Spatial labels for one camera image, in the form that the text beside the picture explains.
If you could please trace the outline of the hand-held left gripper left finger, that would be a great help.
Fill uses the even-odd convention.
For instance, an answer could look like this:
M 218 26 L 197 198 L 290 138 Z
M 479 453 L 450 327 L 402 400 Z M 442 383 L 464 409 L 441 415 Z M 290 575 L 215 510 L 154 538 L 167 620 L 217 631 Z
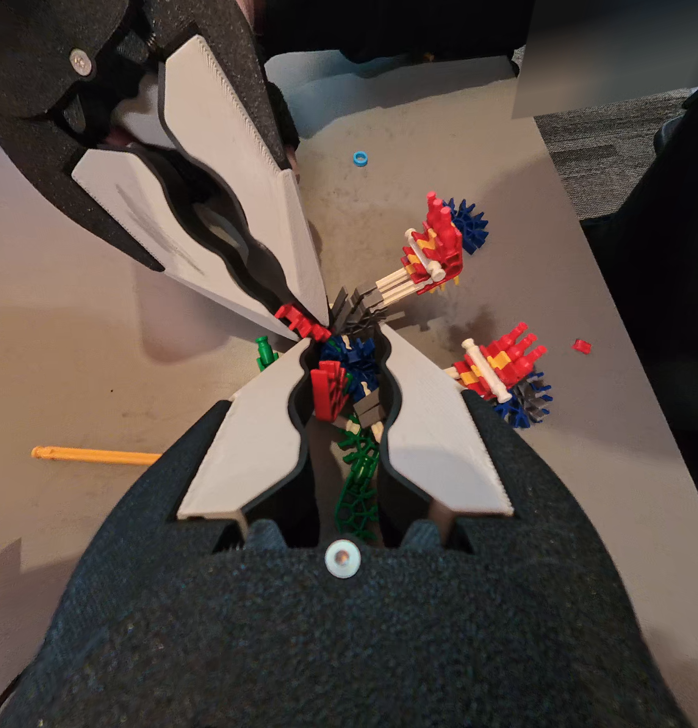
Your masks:
M 300 435 L 289 398 L 305 373 L 300 357 L 312 343 L 297 342 L 235 393 L 179 505 L 179 520 L 247 521 L 249 506 L 298 464 Z

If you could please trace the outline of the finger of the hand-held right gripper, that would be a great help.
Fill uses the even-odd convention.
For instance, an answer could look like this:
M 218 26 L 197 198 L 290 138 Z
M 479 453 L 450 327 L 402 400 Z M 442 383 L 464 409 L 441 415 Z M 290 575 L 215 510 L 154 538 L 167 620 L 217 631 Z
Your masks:
M 212 232 L 190 204 L 182 179 L 140 147 L 84 153 L 72 178 L 164 268 L 164 273 L 264 329 L 299 335 L 275 317 L 281 307 L 233 245 Z
M 249 233 L 277 259 L 294 297 L 327 325 L 326 289 L 294 173 L 279 167 L 201 35 L 167 58 L 159 92 L 175 146 L 233 193 Z

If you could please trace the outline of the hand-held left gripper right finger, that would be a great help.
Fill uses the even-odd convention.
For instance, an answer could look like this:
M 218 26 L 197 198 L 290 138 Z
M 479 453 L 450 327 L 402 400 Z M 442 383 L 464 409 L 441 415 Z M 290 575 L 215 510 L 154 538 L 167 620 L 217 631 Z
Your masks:
M 456 515 L 511 516 L 513 505 L 449 374 L 381 324 L 389 472 Z

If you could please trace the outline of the multicolour toy construction model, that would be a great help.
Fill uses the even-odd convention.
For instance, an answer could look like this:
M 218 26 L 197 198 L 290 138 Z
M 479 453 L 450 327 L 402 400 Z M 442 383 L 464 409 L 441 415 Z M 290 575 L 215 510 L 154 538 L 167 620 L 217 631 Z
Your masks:
M 363 541 L 375 538 L 373 524 L 379 521 L 374 476 L 386 420 L 375 330 L 394 306 L 457 285 L 463 270 L 461 233 L 435 192 L 427 194 L 422 229 L 408 229 L 405 240 L 398 270 L 352 294 L 340 290 L 332 307 L 332 336 L 319 343 L 319 363 L 310 375 L 315 417 L 345 432 L 339 447 L 350 471 L 335 507 L 335 525 L 339 533 Z

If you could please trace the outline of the red fan-shaped toy connector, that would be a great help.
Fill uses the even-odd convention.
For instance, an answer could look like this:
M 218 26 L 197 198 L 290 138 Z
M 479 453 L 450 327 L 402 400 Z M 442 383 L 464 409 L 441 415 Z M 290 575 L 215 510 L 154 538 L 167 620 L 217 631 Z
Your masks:
M 296 332 L 302 339 L 313 339 L 319 343 L 328 341 L 332 333 L 329 329 L 317 323 L 311 316 L 293 304 L 284 304 L 274 314 L 277 320 L 288 322 L 288 329 Z

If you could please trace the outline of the blue and grey snowflake connectors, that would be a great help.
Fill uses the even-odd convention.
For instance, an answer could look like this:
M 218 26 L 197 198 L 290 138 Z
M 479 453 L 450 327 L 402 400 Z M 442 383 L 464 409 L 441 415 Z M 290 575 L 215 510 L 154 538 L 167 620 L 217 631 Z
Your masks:
M 544 381 L 543 371 L 533 371 L 521 379 L 510 390 L 510 399 L 505 403 L 494 403 L 493 410 L 514 429 L 528 429 L 541 424 L 550 414 L 553 401 L 551 386 Z

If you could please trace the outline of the red yellow toy leg assembly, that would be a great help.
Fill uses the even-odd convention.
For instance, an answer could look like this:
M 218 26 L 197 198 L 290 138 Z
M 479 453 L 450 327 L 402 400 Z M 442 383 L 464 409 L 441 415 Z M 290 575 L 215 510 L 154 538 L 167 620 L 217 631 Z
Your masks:
M 534 371 L 536 361 L 546 353 L 544 346 L 532 348 L 536 340 L 523 322 L 486 346 L 466 339 L 463 358 L 445 369 L 445 374 L 485 401 L 507 403 L 511 389 Z

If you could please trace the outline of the long orange toy rod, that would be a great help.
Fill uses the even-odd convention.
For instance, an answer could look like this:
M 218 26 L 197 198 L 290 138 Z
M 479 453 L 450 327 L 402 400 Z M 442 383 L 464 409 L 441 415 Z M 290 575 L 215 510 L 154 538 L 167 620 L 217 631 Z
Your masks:
M 161 453 L 143 453 L 122 450 L 76 449 L 57 446 L 36 446 L 31 457 L 37 460 L 76 461 L 98 464 L 151 466 L 162 457 Z

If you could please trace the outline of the blue snowflake toy connector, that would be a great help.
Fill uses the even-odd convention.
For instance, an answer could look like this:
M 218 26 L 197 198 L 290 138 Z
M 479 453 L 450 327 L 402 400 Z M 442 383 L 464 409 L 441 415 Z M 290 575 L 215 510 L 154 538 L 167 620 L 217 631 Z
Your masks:
M 472 255 L 482 248 L 488 236 L 488 220 L 485 219 L 482 211 L 476 209 L 475 204 L 468 204 L 465 199 L 455 205 L 451 198 L 444 201 L 444 205 L 450 209 L 451 222 L 461 233 L 463 250 Z

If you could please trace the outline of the person's dark clothed legs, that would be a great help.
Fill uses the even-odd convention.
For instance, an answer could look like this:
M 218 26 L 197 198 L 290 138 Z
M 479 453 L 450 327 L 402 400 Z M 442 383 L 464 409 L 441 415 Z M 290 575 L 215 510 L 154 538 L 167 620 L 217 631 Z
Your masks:
M 698 490 L 698 89 L 620 208 L 582 228 Z

